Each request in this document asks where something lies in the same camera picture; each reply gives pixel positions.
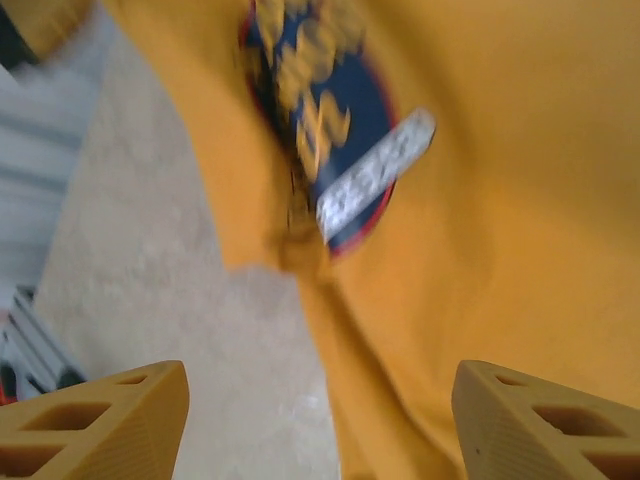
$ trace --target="shirt logo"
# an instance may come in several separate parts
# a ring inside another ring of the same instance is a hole
[[[296,148],[334,255],[372,231],[397,178],[435,131],[424,110],[397,124],[364,41],[364,24],[349,0],[256,0],[241,38],[262,79],[259,103]]]

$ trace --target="yellow plastic part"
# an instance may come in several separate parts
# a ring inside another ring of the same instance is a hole
[[[93,0],[0,0],[24,42],[41,60],[76,32],[94,3]]]
[[[188,410],[180,362],[0,407],[0,478],[170,480]]]
[[[453,413],[470,480],[640,479],[639,410],[462,362]]]

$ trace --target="yellow shirt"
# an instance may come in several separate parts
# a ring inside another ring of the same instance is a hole
[[[637,0],[105,3],[227,265],[297,276],[345,479],[465,476],[462,359],[640,407]]]

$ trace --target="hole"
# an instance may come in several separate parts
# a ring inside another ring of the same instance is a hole
[[[60,453],[62,448],[0,446],[0,477],[31,477]]]
[[[500,383],[504,383],[505,385],[510,385],[512,387],[526,387],[524,383],[518,382],[517,380],[513,380],[511,378],[503,377],[502,375],[496,375],[496,378]]]
[[[576,437],[624,437],[624,433],[598,414],[582,408],[534,407],[547,423]]]
[[[146,375],[138,375],[137,377],[127,378],[118,382],[118,385],[139,385],[147,379]]]
[[[108,403],[75,403],[60,405],[27,424],[22,430],[61,431],[84,430],[106,412]]]
[[[640,455],[585,455],[609,480],[638,480]]]

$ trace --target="gray wall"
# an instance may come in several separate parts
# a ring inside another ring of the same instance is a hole
[[[47,65],[15,78],[0,69],[0,309],[40,278],[113,31],[97,10]]]

